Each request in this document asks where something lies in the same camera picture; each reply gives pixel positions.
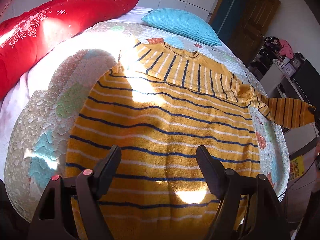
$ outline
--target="quilted bedspread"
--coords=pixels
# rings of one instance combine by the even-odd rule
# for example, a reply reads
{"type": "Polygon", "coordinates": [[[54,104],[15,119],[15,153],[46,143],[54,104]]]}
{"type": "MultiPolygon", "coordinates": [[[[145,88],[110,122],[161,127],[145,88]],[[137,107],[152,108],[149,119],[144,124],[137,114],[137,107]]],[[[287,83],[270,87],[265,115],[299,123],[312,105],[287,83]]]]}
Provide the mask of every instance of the quilted bedspread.
{"type": "MultiPolygon", "coordinates": [[[[168,44],[198,50],[224,64],[244,83],[265,94],[261,84],[234,55],[219,47],[136,23],[106,21],[59,44],[32,71],[38,89],[20,114],[13,129],[4,171],[4,182],[17,212],[31,221],[41,194],[52,175],[65,175],[69,132],[92,86],[118,61],[126,36],[143,43],[168,44]]],[[[281,128],[250,107],[259,143],[260,168],[277,195],[287,186],[289,154],[281,128]]]]}

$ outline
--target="yellow sign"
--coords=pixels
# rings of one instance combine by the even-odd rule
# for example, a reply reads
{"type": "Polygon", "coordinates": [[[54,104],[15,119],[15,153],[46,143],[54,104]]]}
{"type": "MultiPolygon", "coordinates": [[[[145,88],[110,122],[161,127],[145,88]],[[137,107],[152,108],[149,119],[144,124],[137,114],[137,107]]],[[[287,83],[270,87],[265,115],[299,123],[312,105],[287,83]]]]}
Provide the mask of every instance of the yellow sign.
{"type": "Polygon", "coordinates": [[[304,164],[302,156],[290,161],[289,180],[301,177],[304,173],[304,164]]]}

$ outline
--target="bed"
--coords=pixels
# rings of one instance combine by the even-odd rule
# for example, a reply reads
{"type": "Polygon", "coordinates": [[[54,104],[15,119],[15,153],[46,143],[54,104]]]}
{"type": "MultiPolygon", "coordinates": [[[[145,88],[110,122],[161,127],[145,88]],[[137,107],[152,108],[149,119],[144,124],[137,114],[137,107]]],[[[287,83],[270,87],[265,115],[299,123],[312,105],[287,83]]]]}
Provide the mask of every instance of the bed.
{"type": "MultiPolygon", "coordinates": [[[[0,102],[0,178],[12,205],[27,221],[31,221],[50,177],[65,175],[69,131],[91,87],[117,62],[126,36],[133,34],[142,43],[165,41],[176,48],[198,50],[266,95],[225,44],[210,47],[146,26],[141,18],[150,10],[135,7],[60,43],[24,73],[0,102]]],[[[289,177],[289,154],[281,127],[255,108],[250,107],[250,113],[259,143],[261,173],[280,195],[289,177]]]]}

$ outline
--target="red blanket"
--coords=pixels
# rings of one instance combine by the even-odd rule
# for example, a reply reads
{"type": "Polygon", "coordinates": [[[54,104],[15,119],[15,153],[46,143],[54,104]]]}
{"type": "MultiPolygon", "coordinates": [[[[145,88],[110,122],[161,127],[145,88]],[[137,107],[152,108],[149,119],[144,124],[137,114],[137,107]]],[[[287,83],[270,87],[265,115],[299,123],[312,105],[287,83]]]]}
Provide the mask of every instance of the red blanket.
{"type": "Polygon", "coordinates": [[[52,0],[0,24],[0,100],[60,42],[130,11],[138,0],[52,0]]]}

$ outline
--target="black clamp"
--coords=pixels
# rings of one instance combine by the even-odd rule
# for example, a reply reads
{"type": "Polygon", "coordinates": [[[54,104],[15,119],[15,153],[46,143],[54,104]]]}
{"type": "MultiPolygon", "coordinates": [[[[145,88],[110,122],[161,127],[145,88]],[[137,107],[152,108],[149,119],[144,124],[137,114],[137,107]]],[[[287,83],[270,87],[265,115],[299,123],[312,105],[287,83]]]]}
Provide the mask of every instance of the black clamp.
{"type": "MultiPolygon", "coordinates": [[[[204,240],[290,239],[280,203],[265,175],[251,178],[225,169],[203,145],[196,150],[196,160],[211,194],[220,200],[204,240]],[[234,231],[242,195],[247,195],[244,222],[234,231]]],[[[79,239],[71,207],[72,196],[78,200],[88,239],[113,240],[98,200],[107,193],[120,161],[121,149],[113,146],[93,170],[87,169],[65,179],[52,176],[36,208],[28,240],[79,239]]]]}
{"type": "Polygon", "coordinates": [[[320,111],[318,111],[314,106],[308,106],[308,110],[315,116],[316,128],[320,131],[320,111]]]}
{"type": "Polygon", "coordinates": [[[280,203],[264,174],[251,178],[225,169],[203,145],[196,150],[196,160],[211,194],[221,200],[204,240],[290,239],[280,203]],[[247,197],[246,211],[243,224],[235,232],[233,228],[242,195],[247,197]]]}
{"type": "Polygon", "coordinates": [[[120,161],[121,149],[113,146],[93,170],[84,170],[71,178],[52,176],[33,215],[28,239],[79,239],[71,207],[71,196],[74,196],[88,239],[113,240],[98,200],[107,193],[120,161]]]}

